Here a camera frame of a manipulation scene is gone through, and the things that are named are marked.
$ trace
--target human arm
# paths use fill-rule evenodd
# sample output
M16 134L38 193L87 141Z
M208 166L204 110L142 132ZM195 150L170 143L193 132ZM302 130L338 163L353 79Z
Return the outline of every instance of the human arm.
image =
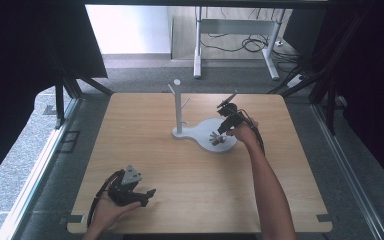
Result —
M99 239L102 233L111 227L121 215L140 206L140 202L134 202L120 207L111 200L107 191L102 192L92 222L83 236L83 240Z
M227 135L234 135L248 150L255 199L264 240L296 240L289 204L279 180L267 161L255 133L246 123Z

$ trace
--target robotic hand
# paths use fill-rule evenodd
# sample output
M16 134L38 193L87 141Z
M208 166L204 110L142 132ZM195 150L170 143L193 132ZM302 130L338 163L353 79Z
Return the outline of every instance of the robotic hand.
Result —
M87 227L92 222L92 216L95 211L95 207L98 204L99 198L102 193L106 191L108 186L108 196L118 206L125 206L129 203L140 202L142 207L145 207L149 198L154 196L156 189L152 189L145 194L135 193L133 189L138 185L139 181L142 180L140 173L136 172L131 165L127 166L126 171L121 169L113 173L102 185L101 189L96 193L93 199L92 206L90 207L89 217L87 219Z
M235 96L236 93L232 94L230 97L228 97L226 100L223 100L221 104L217 106L217 108L219 108L217 112L221 116L226 117L226 119L221 123L220 127L217 129L217 131L221 135L227 132L229 129L235 128L241 123L246 122L255 133L255 136L257 137L257 140L260 144L261 150L263 151L263 153L265 153L263 139L261 138L258 128L254 126L251 118L248 116L245 110L238 110L236 104L230 102Z

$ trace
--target white object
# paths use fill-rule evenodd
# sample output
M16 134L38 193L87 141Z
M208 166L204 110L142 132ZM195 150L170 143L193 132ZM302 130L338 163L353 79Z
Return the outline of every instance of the white object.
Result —
M298 83L300 83L302 80L302 75L301 74L298 74L296 75L294 78L292 78L291 81L288 82L288 87L291 88L291 87L294 87L295 85L297 85Z
M138 173L132 167L132 165L128 165L124 173L123 179L121 180L121 184L126 185L129 183L139 182L140 180L142 180L140 173Z
M101 54L171 53L167 6L86 5Z
M173 128L173 136L177 139L190 139L199 144L202 148L213 153L223 153L232 149L237 139L235 137L221 135L226 137L223 143L213 145L210 141L210 135L216 131L220 124L224 121L223 118L207 118L194 127L184 127L182 133L177 133L176 128Z
M183 127L183 123L186 123L182 120L182 109L189 101L182 105L181 103L181 89L180 89L180 80L174 80L174 87L171 87L170 84L168 87L174 95L175 108L176 108L176 127L173 128L173 136L178 139L191 139L197 142L202 148L213 153L222 153L229 151L235 146L237 140L235 137L227 137L225 134L221 135L225 138L225 141L217 145L213 145L210 141L211 133L217 131L221 123L224 121L223 118L208 118L196 125L195 127Z

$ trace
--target forearm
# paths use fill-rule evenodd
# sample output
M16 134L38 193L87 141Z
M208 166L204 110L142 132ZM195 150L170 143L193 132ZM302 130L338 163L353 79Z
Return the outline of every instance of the forearm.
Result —
M254 191L264 239L296 239L288 201L258 143L245 144L251 158Z

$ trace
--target white desk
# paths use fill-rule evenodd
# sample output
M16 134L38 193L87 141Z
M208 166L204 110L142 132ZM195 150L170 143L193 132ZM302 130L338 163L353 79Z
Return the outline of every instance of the white desk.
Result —
M219 117L216 106L227 94L183 94L190 101L183 119L194 126ZM258 120L267 158L283 186L297 232L329 232L332 222L308 165L285 102L279 95L241 94L232 101ZM172 135L176 126L169 93L114 94L108 105L83 178L72 233L86 231L90 204L102 183L128 164L142 174L135 192L157 189L144 208L123 215L110 230L118 233L260 232L251 164L246 147L214 154Z
M274 44L282 25L285 9L281 9L279 17L276 21L267 20L229 20L229 19L202 19L202 7L197 7L196 19L196 46L194 54L193 76L201 77L201 34L241 34L241 35L270 35L269 45L267 49L263 49L262 53L270 75L273 80L279 79L276 67L271 59Z

